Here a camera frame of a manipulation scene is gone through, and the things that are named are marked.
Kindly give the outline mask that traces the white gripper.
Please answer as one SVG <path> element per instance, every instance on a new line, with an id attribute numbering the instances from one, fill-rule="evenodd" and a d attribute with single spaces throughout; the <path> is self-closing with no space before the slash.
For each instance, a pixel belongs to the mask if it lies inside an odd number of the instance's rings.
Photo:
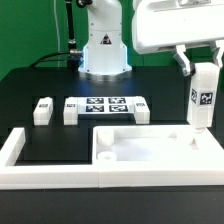
<path id="1" fill-rule="evenodd" d="M 133 47 L 139 54 L 169 51 L 185 77 L 195 74 L 195 66 L 185 55 L 191 48 L 211 43 L 213 62 L 223 67 L 224 0 L 133 0 Z"/>

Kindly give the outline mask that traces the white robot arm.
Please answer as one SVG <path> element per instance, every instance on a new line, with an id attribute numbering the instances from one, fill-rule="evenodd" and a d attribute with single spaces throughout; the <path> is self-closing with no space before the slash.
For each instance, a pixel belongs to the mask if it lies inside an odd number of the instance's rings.
<path id="1" fill-rule="evenodd" d="M 79 70 L 101 79 L 130 69 L 122 42 L 119 0 L 78 0 L 88 11 L 88 42 Z M 195 66 L 185 55 L 189 48 L 209 46 L 213 63 L 222 65 L 224 0 L 133 0 L 132 44 L 139 54 L 171 51 L 190 76 Z"/>

